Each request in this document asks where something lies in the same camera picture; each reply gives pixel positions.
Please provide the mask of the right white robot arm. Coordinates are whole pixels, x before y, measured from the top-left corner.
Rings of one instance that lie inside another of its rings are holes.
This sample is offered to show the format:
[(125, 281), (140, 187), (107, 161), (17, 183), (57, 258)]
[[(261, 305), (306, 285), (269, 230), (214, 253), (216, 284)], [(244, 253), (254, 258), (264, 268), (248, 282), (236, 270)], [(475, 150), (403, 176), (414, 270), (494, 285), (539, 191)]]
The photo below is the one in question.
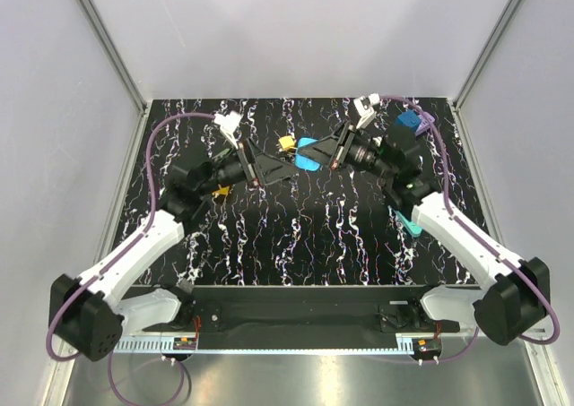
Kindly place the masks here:
[(382, 180), (386, 203), (438, 240), (472, 275), (476, 289), (429, 288), (407, 308), (408, 323), (427, 331), (438, 321), (478, 327), (505, 346), (541, 322), (560, 324), (551, 305), (550, 271), (539, 258), (525, 260), (472, 223), (435, 178), (422, 171), (414, 132), (391, 125), (380, 140), (350, 124), (300, 148), (323, 167), (351, 167)]

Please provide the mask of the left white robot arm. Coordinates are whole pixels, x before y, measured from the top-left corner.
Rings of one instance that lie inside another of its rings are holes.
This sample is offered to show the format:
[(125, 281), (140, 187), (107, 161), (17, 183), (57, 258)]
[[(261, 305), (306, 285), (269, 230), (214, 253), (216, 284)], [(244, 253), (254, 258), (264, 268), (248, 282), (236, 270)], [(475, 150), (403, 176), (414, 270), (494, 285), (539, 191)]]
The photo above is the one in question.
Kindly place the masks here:
[(55, 336), (95, 362), (108, 356), (122, 337), (150, 326), (187, 329), (194, 309), (183, 288), (156, 289), (133, 298), (126, 293), (156, 260), (205, 221), (213, 192), (240, 183), (269, 186), (297, 171), (293, 164), (262, 151), (250, 139), (213, 158), (178, 155), (144, 224), (90, 269), (74, 278), (63, 274), (52, 283), (48, 355), (61, 359), (53, 349)]

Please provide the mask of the small yellow plug adapter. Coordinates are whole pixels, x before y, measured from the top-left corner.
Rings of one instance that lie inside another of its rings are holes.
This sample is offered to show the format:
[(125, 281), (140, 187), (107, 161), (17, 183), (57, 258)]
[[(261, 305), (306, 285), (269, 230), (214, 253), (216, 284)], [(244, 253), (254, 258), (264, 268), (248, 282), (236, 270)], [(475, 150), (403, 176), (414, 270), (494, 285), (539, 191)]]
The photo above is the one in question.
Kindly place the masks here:
[(277, 147), (279, 152), (294, 153), (296, 151), (296, 142), (290, 135), (286, 135), (279, 138)]

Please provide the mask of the blue cube socket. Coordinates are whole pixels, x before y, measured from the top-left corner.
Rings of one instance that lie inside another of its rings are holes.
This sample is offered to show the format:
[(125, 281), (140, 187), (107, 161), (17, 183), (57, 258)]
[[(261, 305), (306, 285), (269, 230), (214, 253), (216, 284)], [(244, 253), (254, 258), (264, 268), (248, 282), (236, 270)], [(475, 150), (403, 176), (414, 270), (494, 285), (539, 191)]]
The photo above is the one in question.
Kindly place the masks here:
[(415, 111), (406, 110), (396, 118), (396, 123), (398, 125), (405, 126), (417, 135), (419, 133), (419, 128), (422, 125), (422, 119)]

